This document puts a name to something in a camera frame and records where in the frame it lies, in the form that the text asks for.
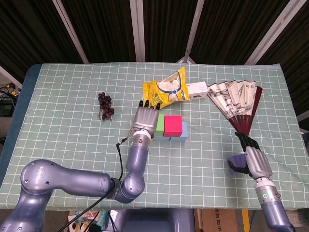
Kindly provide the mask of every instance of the folding fan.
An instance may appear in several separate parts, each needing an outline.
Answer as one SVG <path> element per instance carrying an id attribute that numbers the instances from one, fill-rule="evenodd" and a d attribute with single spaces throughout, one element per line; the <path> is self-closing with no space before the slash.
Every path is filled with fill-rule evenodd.
<path id="1" fill-rule="evenodd" d="M 254 82 L 231 81 L 208 87 L 208 96 L 238 131 L 249 135 L 262 88 Z"/>

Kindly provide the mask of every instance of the dark red grapes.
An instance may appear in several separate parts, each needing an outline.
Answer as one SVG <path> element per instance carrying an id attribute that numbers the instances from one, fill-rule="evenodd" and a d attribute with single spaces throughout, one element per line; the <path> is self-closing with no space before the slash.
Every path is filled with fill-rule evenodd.
<path id="1" fill-rule="evenodd" d="M 112 99 L 109 95 L 105 96 L 105 93 L 98 94 L 98 101 L 100 104 L 100 118 L 102 120 L 111 120 L 112 115 L 115 113 L 112 106 Z"/>

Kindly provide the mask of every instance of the pink cube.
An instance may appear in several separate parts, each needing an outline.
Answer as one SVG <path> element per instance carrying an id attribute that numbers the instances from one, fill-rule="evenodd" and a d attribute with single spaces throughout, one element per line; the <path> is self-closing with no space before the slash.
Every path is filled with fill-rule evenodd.
<path id="1" fill-rule="evenodd" d="M 180 137 L 183 133 L 183 117 L 181 115 L 164 116 L 164 137 Z"/>

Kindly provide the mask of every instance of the yellow snack bag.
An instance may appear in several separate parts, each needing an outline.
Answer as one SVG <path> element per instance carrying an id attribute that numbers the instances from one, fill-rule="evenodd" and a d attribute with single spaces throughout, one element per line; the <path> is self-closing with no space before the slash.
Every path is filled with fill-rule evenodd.
<path id="1" fill-rule="evenodd" d="M 185 82 L 185 68 L 162 81 L 151 81 L 143 84 L 143 101 L 149 100 L 154 108 L 161 103 L 161 109 L 179 101 L 190 100 Z"/>

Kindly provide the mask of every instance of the table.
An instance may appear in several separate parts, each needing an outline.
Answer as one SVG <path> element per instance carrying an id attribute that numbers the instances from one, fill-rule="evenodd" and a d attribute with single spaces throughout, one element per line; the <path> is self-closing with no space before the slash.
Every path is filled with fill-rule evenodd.
<path id="1" fill-rule="evenodd" d="M 29 69 L 1 156 L 0 208 L 14 208 L 20 173 L 35 159 L 68 168 L 120 174 L 115 144 L 131 127 L 142 83 L 186 68 L 188 83 L 254 80 L 263 88 L 251 137 L 267 154 L 286 209 L 309 204 L 309 157 L 279 65 L 215 66 L 178 63 L 43 64 Z M 99 92 L 115 109 L 112 122 L 98 119 Z M 152 142 L 144 193 L 130 204 L 104 200 L 97 208 L 259 208 L 254 183 L 230 173 L 226 158 L 242 152 L 234 128 L 209 99 L 177 102 L 161 110 L 188 122 L 184 142 Z M 126 161 L 130 141 L 121 145 Z M 82 210 L 96 198 L 55 190 L 47 209 Z"/>

